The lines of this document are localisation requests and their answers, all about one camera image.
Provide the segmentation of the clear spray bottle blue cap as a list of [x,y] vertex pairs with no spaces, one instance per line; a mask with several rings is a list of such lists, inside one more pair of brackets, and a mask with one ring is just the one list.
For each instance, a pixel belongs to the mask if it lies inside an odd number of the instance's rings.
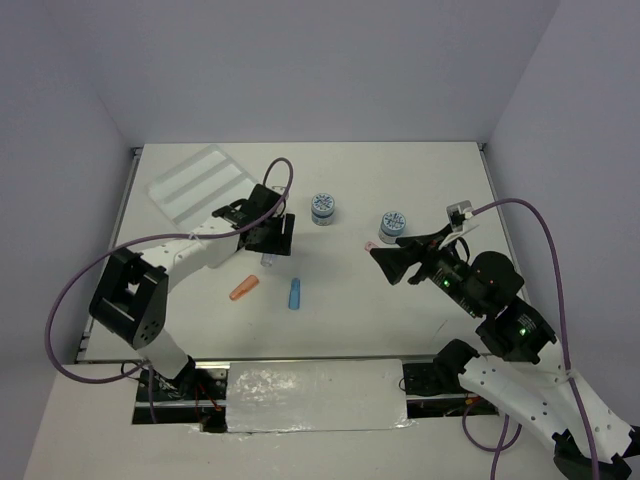
[[275,254],[264,253],[261,257],[260,264],[265,268],[269,268],[274,265],[276,258],[277,256]]

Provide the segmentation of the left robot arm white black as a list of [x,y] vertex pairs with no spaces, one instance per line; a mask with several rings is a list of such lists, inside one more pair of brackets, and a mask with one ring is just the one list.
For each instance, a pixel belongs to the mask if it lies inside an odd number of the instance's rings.
[[208,377],[168,333],[168,296],[204,267],[216,268],[240,250],[289,256],[295,215],[281,194],[256,185],[247,199],[215,210],[184,238],[109,256],[89,305],[90,316],[125,341],[160,377],[172,398],[189,396]]

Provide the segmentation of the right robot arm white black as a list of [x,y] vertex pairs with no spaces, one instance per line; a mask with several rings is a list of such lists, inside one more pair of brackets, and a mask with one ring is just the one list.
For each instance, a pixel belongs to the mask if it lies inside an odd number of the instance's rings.
[[406,271],[411,285],[439,287],[480,324],[476,333],[496,358],[519,372],[509,378],[468,343],[454,339],[430,366],[404,369],[408,394],[465,390],[486,399],[535,435],[553,453],[568,479],[627,479],[627,459],[639,453],[639,429],[617,416],[576,371],[564,364],[564,349],[552,327],[518,293],[524,285],[511,260],[484,251],[463,260],[451,228],[400,237],[393,248],[369,253],[395,285]]

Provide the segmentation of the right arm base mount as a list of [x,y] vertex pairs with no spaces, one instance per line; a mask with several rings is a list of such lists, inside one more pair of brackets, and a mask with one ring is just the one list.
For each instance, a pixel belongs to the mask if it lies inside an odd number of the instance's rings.
[[404,363],[398,387],[406,398],[409,419],[461,417],[465,409],[478,403],[472,415],[496,415],[497,409],[459,386],[443,384],[431,362]]

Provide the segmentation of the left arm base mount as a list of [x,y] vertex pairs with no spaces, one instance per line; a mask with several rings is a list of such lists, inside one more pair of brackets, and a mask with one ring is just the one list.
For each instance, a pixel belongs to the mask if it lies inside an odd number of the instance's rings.
[[228,367],[197,366],[191,377],[181,379],[180,386],[157,372],[150,377],[146,367],[126,379],[136,385],[133,425],[185,424],[204,433],[227,432]]

